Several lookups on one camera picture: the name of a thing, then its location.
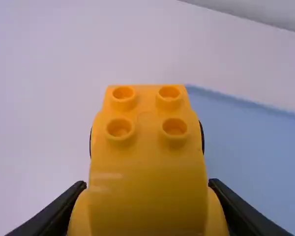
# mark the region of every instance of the plastic toy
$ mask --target plastic toy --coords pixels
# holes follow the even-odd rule
[[[290,235],[219,180],[207,184],[184,86],[108,87],[90,156],[88,188],[77,182],[8,235]]]

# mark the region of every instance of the blue surface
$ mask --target blue surface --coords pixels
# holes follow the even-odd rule
[[[204,128],[208,177],[295,235],[295,114],[186,88]]]

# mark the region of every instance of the yellow plastic block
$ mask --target yellow plastic block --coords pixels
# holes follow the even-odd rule
[[[208,206],[201,145],[184,86],[108,87],[92,126],[88,189],[68,235],[212,235],[208,209],[221,208]]]

